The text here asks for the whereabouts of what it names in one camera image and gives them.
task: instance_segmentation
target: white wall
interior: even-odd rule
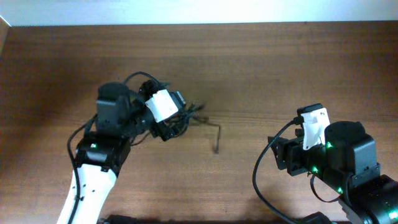
[[[0,0],[12,26],[398,20],[398,0]]]

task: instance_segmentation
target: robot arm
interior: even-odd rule
[[[149,131],[163,141],[175,138],[187,130],[194,112],[202,109],[186,109],[179,92],[169,92],[166,85],[150,78],[139,93],[130,90],[125,82],[99,88],[97,115],[84,127],[85,135],[73,159],[78,181],[74,172],[58,224],[96,223],[136,136]],[[90,131],[94,122],[96,131]]]
[[[321,104],[300,108],[297,114],[302,129],[296,129],[296,138],[277,138],[271,146],[278,168],[291,176],[308,172],[318,177],[340,194],[334,201],[353,223],[398,223],[398,182],[381,175],[375,141],[362,124],[330,124]]]

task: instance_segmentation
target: black cable harness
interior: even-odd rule
[[[187,112],[185,112],[184,114],[178,115],[177,117],[174,117],[174,118],[172,118],[170,120],[170,122],[174,123],[174,124],[175,123],[180,123],[181,121],[185,122],[184,123],[184,127],[183,127],[183,131],[179,135],[175,136],[175,138],[181,136],[183,133],[185,133],[187,131],[188,125],[189,125],[189,121],[191,119],[193,119],[194,121],[198,122],[199,124],[205,124],[205,125],[208,125],[208,126],[217,127],[218,128],[217,140],[216,140],[216,146],[215,146],[213,151],[214,151],[215,154],[218,154],[220,152],[221,125],[210,122],[209,117],[201,117],[201,116],[195,115],[195,113],[198,110],[201,110],[202,108],[203,108],[202,106],[191,105],[190,109],[188,109]],[[150,135],[150,132],[145,134],[144,137],[142,137],[142,139],[140,141],[138,141],[137,143],[134,143],[135,139],[132,139],[131,146],[137,146],[137,145],[141,144],[143,141],[145,141],[145,139],[149,135]]]
[[[285,222],[289,223],[289,224],[297,224],[298,222],[289,218],[287,215],[283,214],[282,212],[280,212],[278,209],[276,209],[274,206],[271,205],[271,203],[269,203],[264,196],[261,194],[258,186],[257,186],[257,182],[256,182],[256,176],[257,176],[257,170],[259,168],[260,162],[262,160],[262,158],[264,157],[264,155],[266,154],[266,152],[268,151],[268,149],[272,146],[272,144],[276,141],[276,139],[278,139],[282,133],[284,131],[286,131],[286,129],[295,124],[295,121],[291,121],[289,123],[287,123],[274,137],[274,139],[268,143],[268,145],[264,148],[264,150],[261,152],[259,158],[257,159],[256,165],[254,166],[254,170],[253,170],[253,177],[252,177],[252,181],[253,181],[253,187],[254,190],[256,191],[257,195],[259,196],[259,198],[262,200],[262,202],[264,202],[271,211],[273,211],[277,216],[279,216],[281,219],[283,219]]]
[[[123,84],[126,84],[132,77],[135,77],[135,76],[137,76],[137,75],[146,76],[146,77],[150,78],[151,80],[155,81],[157,84],[160,83],[156,78],[154,78],[152,75],[149,75],[149,74],[146,73],[146,72],[134,72],[133,74],[129,75],[129,76],[123,81]]]
[[[78,128],[76,131],[74,131],[72,133],[72,135],[69,137],[68,142],[67,142],[68,154],[69,154],[70,161],[72,163],[73,172],[75,173],[75,179],[76,179],[75,204],[73,205],[73,209],[72,209],[72,212],[70,214],[68,224],[72,224],[73,217],[76,214],[77,206],[78,206],[79,201],[80,201],[80,179],[79,179],[79,173],[77,171],[77,165],[76,165],[76,162],[75,162],[75,158],[73,157],[73,154],[72,154],[72,149],[70,147],[70,143],[72,142],[72,139],[77,135],[77,133],[79,133],[81,130],[83,130],[83,128],[85,128],[85,133],[88,133],[90,131],[90,128],[92,127],[96,117],[97,117],[97,114],[94,115],[93,118],[88,120],[84,125],[82,125],[80,128]]]
[[[312,193],[316,196],[317,199],[319,199],[321,202],[325,202],[325,203],[333,203],[333,202],[338,201],[338,197],[333,200],[329,200],[329,201],[324,200],[321,197],[319,197],[319,195],[317,194],[317,191],[315,190],[315,187],[313,185],[314,180],[315,180],[315,175],[312,175],[311,180],[310,180],[310,186],[311,186]]]

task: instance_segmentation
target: wood grain surface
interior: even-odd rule
[[[11,27],[0,59],[0,223],[57,221],[72,177],[69,135],[95,113],[101,84],[140,70],[206,103],[202,114],[223,126],[220,154],[213,127],[148,139],[132,149],[102,217],[276,220],[252,187],[254,163],[268,136],[317,102],[332,121],[361,121],[382,173],[396,180],[397,61],[398,22]],[[279,171],[271,153],[257,179],[291,217],[346,219],[313,196],[305,174]]]

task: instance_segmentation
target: wire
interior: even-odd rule
[[[72,212],[69,217],[68,224],[72,224],[73,218],[75,217],[76,211],[77,211],[77,206],[80,201],[80,179],[79,179],[79,173],[77,171],[77,165],[75,163],[75,158],[73,158],[72,150],[70,147],[70,143],[72,142],[72,139],[79,133],[83,128],[87,127],[89,124],[92,125],[93,121],[96,119],[97,114],[93,116],[90,120],[88,120],[84,125],[82,125],[80,128],[78,128],[76,131],[72,133],[72,135],[68,139],[67,143],[67,148],[68,148],[68,154],[70,158],[70,162],[72,163],[73,171],[75,173],[75,179],[76,179],[76,197],[75,197],[75,204],[73,205]]]
[[[353,205],[351,204],[349,197],[348,197],[348,181],[352,175],[354,175],[352,172],[345,173],[345,184],[344,184],[344,192],[343,192],[343,198],[344,198],[346,204],[350,207],[352,207]]]
[[[159,84],[160,82],[154,78],[152,75],[149,75],[146,72],[134,72],[133,74],[129,75],[124,81],[123,84],[126,84],[132,77],[135,77],[136,75],[144,75],[148,78],[150,78],[151,80],[155,81],[157,84]]]
[[[144,135],[144,137],[138,141],[137,143],[134,143],[134,139],[131,141],[131,146],[138,146],[139,144],[141,144],[148,136],[150,135],[150,132],[148,132],[146,135]]]
[[[173,118],[170,119],[170,127],[178,127],[180,130],[173,138],[177,138],[183,135],[189,126],[189,121],[191,120],[192,116],[199,110],[202,110],[204,105],[190,105],[189,108],[181,113],[177,114]]]
[[[314,180],[315,180],[315,175],[312,175],[311,180],[310,180],[310,186],[311,186],[312,193],[316,196],[317,199],[319,199],[321,202],[325,202],[325,203],[332,203],[332,202],[338,201],[338,197],[333,200],[329,200],[329,201],[326,201],[326,200],[322,199],[321,197],[319,197],[319,195],[315,191],[315,187],[313,185]]]
[[[276,209],[274,206],[272,206],[265,198],[264,196],[262,196],[259,188],[257,187],[257,183],[256,183],[256,176],[257,176],[257,170],[259,168],[260,162],[262,160],[262,158],[264,157],[264,155],[266,154],[266,152],[268,151],[268,149],[271,147],[271,145],[276,141],[276,139],[279,138],[279,136],[282,135],[282,133],[291,125],[295,124],[295,121],[291,121],[289,123],[287,123],[274,137],[274,139],[268,143],[268,145],[264,148],[264,150],[261,152],[259,158],[257,159],[256,165],[254,166],[254,170],[253,170],[253,177],[252,177],[252,181],[253,181],[253,187],[254,190],[256,191],[257,195],[259,196],[259,198],[269,207],[269,209],[271,209],[271,211],[273,211],[276,215],[278,215],[281,219],[283,219],[284,221],[286,221],[289,224],[296,224],[297,221],[289,218],[288,216],[286,216],[285,214],[283,214],[282,212],[278,211],[278,209]]]
[[[145,105],[145,100],[140,94],[136,93],[134,90],[130,90],[130,95],[134,97],[134,99],[136,99],[141,104],[141,106]]]
[[[201,118],[198,116],[192,116],[192,119],[194,119],[195,121],[198,121],[199,123],[218,128],[216,149],[214,151],[216,154],[218,154],[220,152],[221,125],[209,122],[209,118]]]

